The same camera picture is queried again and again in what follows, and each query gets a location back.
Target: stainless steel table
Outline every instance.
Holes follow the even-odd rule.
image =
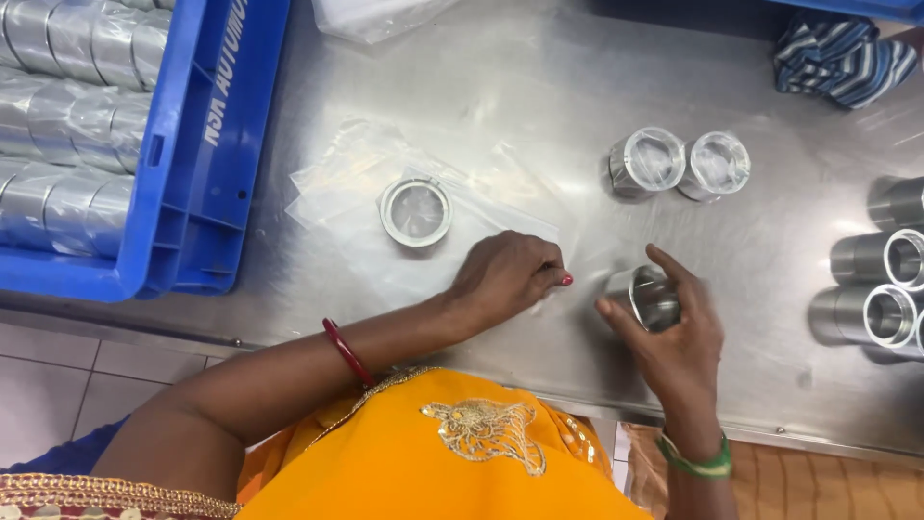
[[[603,19],[566,0],[463,0],[373,47],[321,36],[310,3],[293,2],[287,31],[236,289],[116,305],[5,293],[0,319],[222,354],[317,332],[323,316],[368,316],[369,294],[344,260],[284,211],[297,195],[289,174],[354,115],[395,124],[463,171],[511,143],[580,218],[573,287],[430,362],[577,413],[656,421],[657,401],[590,306],[614,264],[654,241],[711,283],[732,437],[924,466],[924,365],[822,346],[806,318],[812,296],[833,285],[834,242],[875,230],[865,210],[875,181],[924,174],[920,73],[846,112],[777,93],[770,43]],[[617,202],[602,160],[647,125],[684,139],[733,131],[751,181],[715,204],[676,192]]]

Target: blue crate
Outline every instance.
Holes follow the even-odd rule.
[[[229,291],[288,7],[178,0],[117,260],[0,247],[0,289],[98,302]]]
[[[773,0],[835,13],[924,25],[924,0]]]

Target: striped cloth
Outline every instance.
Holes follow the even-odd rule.
[[[800,11],[773,57],[776,90],[825,94],[849,108],[869,105],[907,79],[918,62],[911,45],[878,37],[868,18]]]

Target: bangle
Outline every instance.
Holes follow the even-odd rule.
[[[674,443],[663,432],[655,443],[668,464],[690,475],[705,478],[727,478],[732,475],[732,455],[728,450],[728,438],[725,432],[722,432],[722,450],[703,464],[691,463],[683,458]]]
[[[340,351],[340,354],[344,356],[346,364],[353,369],[353,372],[356,372],[356,375],[359,376],[359,379],[362,380],[362,386],[368,390],[375,386],[375,379],[369,375],[369,372],[362,367],[362,364],[357,359],[356,355],[353,354],[353,351],[350,350],[347,342],[344,341],[343,336],[340,335],[340,332],[337,330],[337,324],[333,320],[325,318],[321,321],[321,325],[324,326],[324,331],[327,332],[327,337],[331,339],[334,343],[334,346]]]

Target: red bangle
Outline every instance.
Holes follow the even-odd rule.
[[[362,380],[362,386],[366,389],[370,389],[375,386],[375,379],[369,375],[369,372],[362,367],[362,364],[359,362],[359,359],[356,358],[356,355],[353,354],[353,351],[349,350],[347,342],[344,341],[343,336],[340,335],[340,332],[337,330],[337,324],[333,320],[325,318],[321,321],[321,324],[324,325],[324,330],[327,332],[327,337],[334,342],[334,346],[340,351],[340,354],[344,356],[346,364],[356,372],[356,375],[359,376],[359,379]]]

